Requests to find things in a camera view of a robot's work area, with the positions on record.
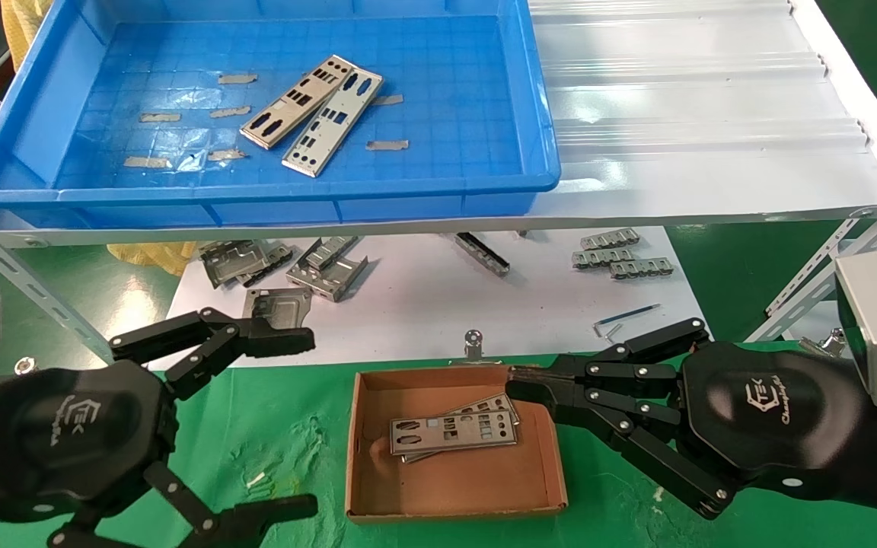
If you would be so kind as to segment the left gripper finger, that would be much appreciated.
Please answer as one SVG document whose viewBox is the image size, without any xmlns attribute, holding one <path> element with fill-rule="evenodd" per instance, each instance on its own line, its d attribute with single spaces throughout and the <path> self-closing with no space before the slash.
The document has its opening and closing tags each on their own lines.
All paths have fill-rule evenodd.
<svg viewBox="0 0 877 548">
<path fill-rule="evenodd" d="M 144 469 L 144 482 L 191 526 L 180 547 L 260 547 L 275 524 L 316 516 L 314 495 L 295 495 L 241 503 L 213 513 L 163 461 Z M 70 521 L 53 531 L 48 547 L 132 547 L 131 543 L 101 537 L 95 528 L 104 519 L 98 509 L 83 507 Z"/>
<path fill-rule="evenodd" d="M 109 340 L 116 361 L 144 365 L 188 351 L 164 373 L 174 399 L 186 401 L 240 358 L 293 356 L 316 347 L 309 327 L 276 329 L 262 318 L 233 318 L 215 308 L 161 320 Z"/>
</svg>

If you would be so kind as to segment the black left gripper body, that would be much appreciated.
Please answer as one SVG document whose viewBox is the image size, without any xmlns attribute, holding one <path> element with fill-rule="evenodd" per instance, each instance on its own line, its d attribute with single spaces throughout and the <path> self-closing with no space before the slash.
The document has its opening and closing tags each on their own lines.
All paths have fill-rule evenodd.
<svg viewBox="0 0 877 548">
<path fill-rule="evenodd" d="M 149 492 L 143 473 L 177 430 L 173 395 L 141 365 L 0 377 L 0 521 L 118 515 Z"/>
</svg>

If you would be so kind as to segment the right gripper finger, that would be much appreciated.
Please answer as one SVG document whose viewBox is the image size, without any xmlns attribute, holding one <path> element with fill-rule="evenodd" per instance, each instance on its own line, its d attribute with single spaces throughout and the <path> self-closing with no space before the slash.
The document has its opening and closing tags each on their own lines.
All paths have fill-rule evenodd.
<svg viewBox="0 0 877 548">
<path fill-rule="evenodd" d="M 551 417 L 591 432 L 703 519 L 716 519 L 734 502 L 731 483 L 672 447 L 680 425 L 677 410 L 623 394 L 563 394 L 553 398 Z"/>
<path fill-rule="evenodd" d="M 544 406 L 571 405 L 574 394 L 588 389 L 662 399 L 682 378 L 671 360 L 709 340 L 702 319 L 679 320 L 592 355 L 558 354 L 547 367 L 513 365 L 507 374 L 507 394 L 515 401 Z"/>
</svg>

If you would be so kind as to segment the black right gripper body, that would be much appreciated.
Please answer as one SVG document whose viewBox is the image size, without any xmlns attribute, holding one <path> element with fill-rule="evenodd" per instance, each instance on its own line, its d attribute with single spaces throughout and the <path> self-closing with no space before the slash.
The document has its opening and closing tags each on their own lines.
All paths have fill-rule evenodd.
<svg viewBox="0 0 877 548">
<path fill-rule="evenodd" d="M 838 358 L 713 342 L 680 365 L 678 450 L 735 488 L 842 500 L 866 389 Z"/>
</svg>

